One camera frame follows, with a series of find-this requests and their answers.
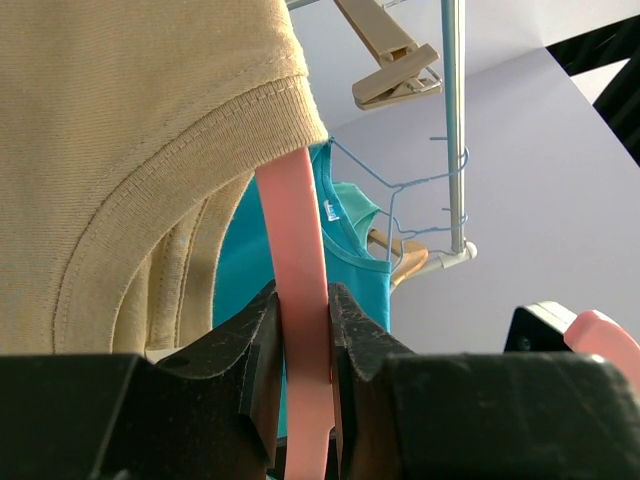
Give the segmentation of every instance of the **clip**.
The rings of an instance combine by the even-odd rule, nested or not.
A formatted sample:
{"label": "clip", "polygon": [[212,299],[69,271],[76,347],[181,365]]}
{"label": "clip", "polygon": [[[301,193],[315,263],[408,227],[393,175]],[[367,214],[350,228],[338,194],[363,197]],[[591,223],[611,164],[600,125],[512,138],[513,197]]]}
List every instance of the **clip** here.
{"label": "clip", "polygon": [[[442,91],[429,66],[440,58],[431,45],[418,44],[375,0],[334,0],[380,70],[353,84],[356,105],[369,110]],[[420,78],[427,70],[433,77]]]}

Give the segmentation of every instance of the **blue tank top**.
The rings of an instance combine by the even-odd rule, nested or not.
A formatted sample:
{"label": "blue tank top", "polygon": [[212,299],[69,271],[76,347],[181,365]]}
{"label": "blue tank top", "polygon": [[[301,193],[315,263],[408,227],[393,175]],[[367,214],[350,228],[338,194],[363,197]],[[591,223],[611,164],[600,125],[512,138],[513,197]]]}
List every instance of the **blue tank top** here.
{"label": "blue tank top", "polygon": [[[391,264],[374,258],[366,236],[379,212],[354,184],[333,184],[331,144],[309,149],[324,242],[327,279],[343,283],[362,310],[390,330]],[[240,312],[274,278],[267,229],[255,180],[245,192],[225,236],[213,301],[213,324]],[[286,389],[282,389],[278,437],[286,436]]]}

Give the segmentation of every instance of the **hanging clothes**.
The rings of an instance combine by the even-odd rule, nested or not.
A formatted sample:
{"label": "hanging clothes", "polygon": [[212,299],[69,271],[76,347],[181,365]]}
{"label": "hanging clothes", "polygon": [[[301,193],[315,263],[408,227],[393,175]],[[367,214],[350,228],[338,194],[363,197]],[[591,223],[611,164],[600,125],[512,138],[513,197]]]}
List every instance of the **hanging clothes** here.
{"label": "hanging clothes", "polygon": [[[389,331],[391,264],[374,258],[366,248],[367,233],[380,209],[356,185],[332,183],[329,142],[311,147],[310,156],[328,281],[345,284],[362,310]],[[252,181],[231,220],[220,253],[214,289],[214,326],[242,310],[273,278],[260,196]],[[285,436],[286,431],[283,388],[278,436]]]}
{"label": "hanging clothes", "polygon": [[327,138],[285,2],[12,2],[0,68],[0,353],[206,333],[254,170]]}

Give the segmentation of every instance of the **beige shirt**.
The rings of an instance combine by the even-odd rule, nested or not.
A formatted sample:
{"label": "beige shirt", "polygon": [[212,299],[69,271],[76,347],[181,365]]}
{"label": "beige shirt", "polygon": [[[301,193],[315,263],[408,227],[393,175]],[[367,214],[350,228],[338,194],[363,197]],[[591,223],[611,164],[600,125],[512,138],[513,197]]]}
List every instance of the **beige shirt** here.
{"label": "beige shirt", "polygon": [[283,0],[0,5],[0,353],[211,328],[253,171],[326,131]]}

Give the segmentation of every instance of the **pink plastic strip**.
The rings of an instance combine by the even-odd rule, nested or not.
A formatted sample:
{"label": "pink plastic strip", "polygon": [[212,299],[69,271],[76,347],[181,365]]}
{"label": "pink plastic strip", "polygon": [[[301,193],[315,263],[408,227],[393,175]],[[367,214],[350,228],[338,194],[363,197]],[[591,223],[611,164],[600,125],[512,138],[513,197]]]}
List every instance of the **pink plastic strip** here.
{"label": "pink plastic strip", "polygon": [[308,149],[256,171],[280,301],[287,366],[285,480],[323,480],[335,420],[329,297]]}
{"label": "pink plastic strip", "polygon": [[592,353],[613,363],[640,393],[640,346],[620,325],[597,310],[581,313],[564,334],[578,353]]}

